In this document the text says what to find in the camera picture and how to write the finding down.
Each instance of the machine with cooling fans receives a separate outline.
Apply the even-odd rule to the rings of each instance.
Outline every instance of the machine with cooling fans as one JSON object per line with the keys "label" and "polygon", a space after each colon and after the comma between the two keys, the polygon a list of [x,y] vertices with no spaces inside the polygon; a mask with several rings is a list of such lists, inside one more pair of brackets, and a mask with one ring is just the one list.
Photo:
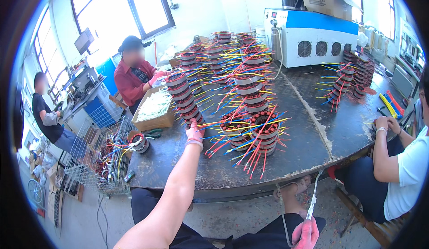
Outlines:
{"label": "machine with cooling fans", "polygon": [[[292,68],[340,63],[344,50],[356,49],[359,25],[315,12],[266,8],[264,27],[268,46],[279,50],[281,44],[283,65]],[[274,45],[273,28],[280,32]]]}

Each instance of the metal wire cage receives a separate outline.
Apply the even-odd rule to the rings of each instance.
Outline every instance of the metal wire cage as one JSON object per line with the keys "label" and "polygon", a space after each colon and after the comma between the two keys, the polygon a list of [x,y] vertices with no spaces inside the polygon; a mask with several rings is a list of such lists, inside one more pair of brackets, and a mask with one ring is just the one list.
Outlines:
{"label": "metal wire cage", "polygon": [[128,194],[124,181],[130,158],[121,145],[136,127],[120,107],[102,105],[89,114],[66,158],[65,171],[85,187],[102,194]]}

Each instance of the red shirt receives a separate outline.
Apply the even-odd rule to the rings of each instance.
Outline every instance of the red shirt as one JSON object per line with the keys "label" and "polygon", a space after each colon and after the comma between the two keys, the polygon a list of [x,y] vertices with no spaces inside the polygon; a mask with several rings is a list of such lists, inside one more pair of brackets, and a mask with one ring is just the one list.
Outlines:
{"label": "red shirt", "polygon": [[[137,68],[143,71],[149,79],[152,79],[156,71],[146,60],[142,60]],[[145,84],[131,72],[131,68],[125,64],[123,59],[119,62],[113,76],[116,87],[128,106],[134,105],[136,101],[143,98]]]}

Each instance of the hand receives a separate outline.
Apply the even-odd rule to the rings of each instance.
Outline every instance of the hand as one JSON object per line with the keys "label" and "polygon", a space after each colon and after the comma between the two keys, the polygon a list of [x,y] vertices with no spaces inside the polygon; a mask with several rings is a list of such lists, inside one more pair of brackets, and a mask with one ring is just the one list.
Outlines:
{"label": "hand", "polygon": [[387,117],[387,126],[391,129],[395,134],[401,133],[401,127],[398,121],[393,117]]}
{"label": "hand", "polygon": [[60,118],[64,117],[64,111],[62,109],[60,109],[59,111],[57,111],[57,117],[60,117]]}
{"label": "hand", "polygon": [[375,127],[381,128],[384,127],[387,131],[387,117],[386,116],[380,116],[375,120]]}
{"label": "hand", "polygon": [[165,73],[163,71],[157,71],[154,73],[154,76],[152,79],[150,79],[147,83],[152,87],[153,83],[159,78],[165,76]]}
{"label": "hand", "polygon": [[312,249],[319,238],[319,229],[314,217],[304,220],[292,232],[292,244],[297,244],[294,249]]}
{"label": "hand", "polygon": [[196,140],[202,144],[202,137],[204,136],[204,132],[206,130],[204,129],[204,130],[198,131],[199,129],[196,126],[196,119],[192,118],[192,119],[190,119],[190,121],[192,122],[190,125],[190,128],[186,130],[186,135],[188,136],[188,141],[189,140]]}

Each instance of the bracelet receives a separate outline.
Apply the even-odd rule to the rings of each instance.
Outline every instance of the bracelet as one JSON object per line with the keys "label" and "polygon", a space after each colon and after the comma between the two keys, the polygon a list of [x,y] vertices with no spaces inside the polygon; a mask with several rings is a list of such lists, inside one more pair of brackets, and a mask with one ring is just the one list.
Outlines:
{"label": "bracelet", "polygon": [[201,142],[195,140],[195,139],[190,139],[185,143],[185,146],[189,145],[189,144],[198,144],[201,147],[200,152],[204,149],[204,146],[202,145]]}
{"label": "bracelet", "polygon": [[380,131],[380,130],[383,130],[383,131],[384,131],[384,132],[386,132],[386,134],[387,134],[387,130],[386,130],[386,128],[384,128],[384,127],[380,127],[380,128],[378,128],[378,129],[375,131],[375,135],[377,135],[378,131]]}

